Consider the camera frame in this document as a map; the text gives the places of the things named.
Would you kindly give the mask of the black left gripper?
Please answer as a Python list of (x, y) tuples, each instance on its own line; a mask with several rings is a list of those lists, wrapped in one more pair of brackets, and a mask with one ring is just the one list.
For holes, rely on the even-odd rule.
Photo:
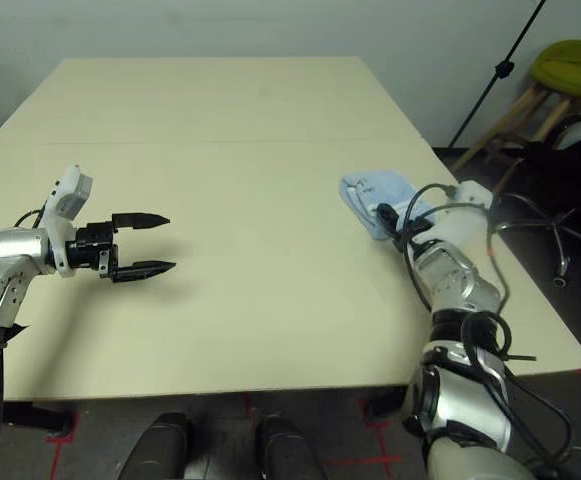
[(74, 240), (66, 242), (68, 264), (73, 269), (97, 271), (101, 278), (113, 283), (146, 280), (166, 273), (176, 266), (174, 262), (149, 260), (118, 267), (118, 246), (114, 243), (114, 234), (123, 228), (143, 230), (169, 223), (166, 217), (143, 212), (116, 213), (111, 221), (88, 223), (76, 230)]

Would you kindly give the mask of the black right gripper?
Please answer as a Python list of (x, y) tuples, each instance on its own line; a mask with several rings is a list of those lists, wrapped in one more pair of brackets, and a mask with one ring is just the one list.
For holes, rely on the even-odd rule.
[(377, 205), (376, 217), (381, 225), (395, 225), (395, 229), (389, 232), (388, 236), (400, 253), (404, 251), (405, 240), (409, 240), (433, 227), (433, 222), (426, 218), (409, 219), (405, 226), (397, 226), (399, 214), (387, 203)]

